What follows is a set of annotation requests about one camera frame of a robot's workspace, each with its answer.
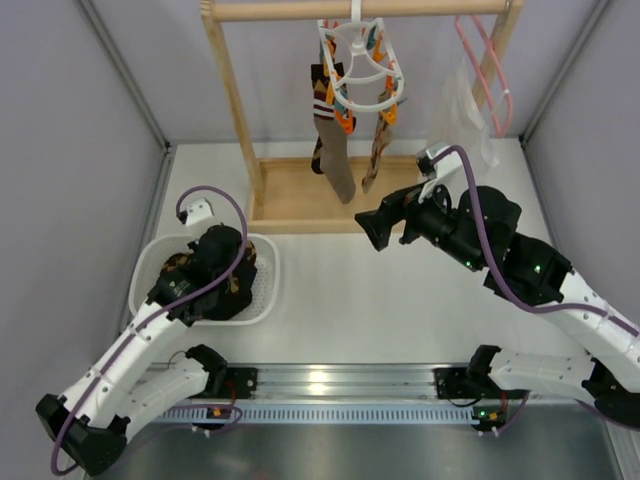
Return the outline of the beige orange argyle sock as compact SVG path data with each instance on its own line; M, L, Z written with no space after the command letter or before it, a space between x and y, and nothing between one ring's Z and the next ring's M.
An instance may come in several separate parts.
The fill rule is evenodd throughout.
M364 194L367 194L371 190L378 175L384 150L393 140L394 132L392 125L382 116L378 116L369 165L365 176L361 180L361 187Z

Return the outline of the white clip sock hanger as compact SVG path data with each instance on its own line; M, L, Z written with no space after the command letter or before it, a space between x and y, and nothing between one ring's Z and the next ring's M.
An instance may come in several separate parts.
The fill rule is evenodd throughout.
M358 113L377 114L393 126L398 108L406 100L405 77L382 18L363 18L362 3L350 3L346 23L327 19L317 22L320 62L329 79L326 102L334 117L350 135ZM383 98L356 101L353 94L366 86L383 88Z

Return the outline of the black yellow checkered sock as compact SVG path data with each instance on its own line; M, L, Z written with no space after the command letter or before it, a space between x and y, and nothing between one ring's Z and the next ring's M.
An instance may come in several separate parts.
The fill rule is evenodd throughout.
M161 267L157 285L166 288L198 286L198 264L193 253L172 255Z

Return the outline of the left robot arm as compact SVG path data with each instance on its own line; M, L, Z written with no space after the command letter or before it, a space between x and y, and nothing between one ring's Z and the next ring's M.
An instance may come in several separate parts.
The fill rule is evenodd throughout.
M229 320L249 307L256 254L245 228L217 224L171 255L129 326L63 393L46 394L36 414L54 442L51 470L64 475L66 453L90 476L110 469L130 441L156 417L189 397L215 395L228 363L199 344L154 380L142 375L158 354L196 323Z

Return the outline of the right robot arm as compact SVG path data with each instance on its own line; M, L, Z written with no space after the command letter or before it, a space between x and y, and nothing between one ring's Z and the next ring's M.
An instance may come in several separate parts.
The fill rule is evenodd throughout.
M438 185L420 199L421 185L384 197L378 208L355 215L373 247L388 246L403 223L400 244L419 238L472 272L487 273L483 285L517 308L540 316L582 345L585 355L522 354L479 346L465 380L476 394L540 392L576 400L605 419L639 427L639 330L602 297L548 243L518 233L521 208L499 190L466 190L452 205Z

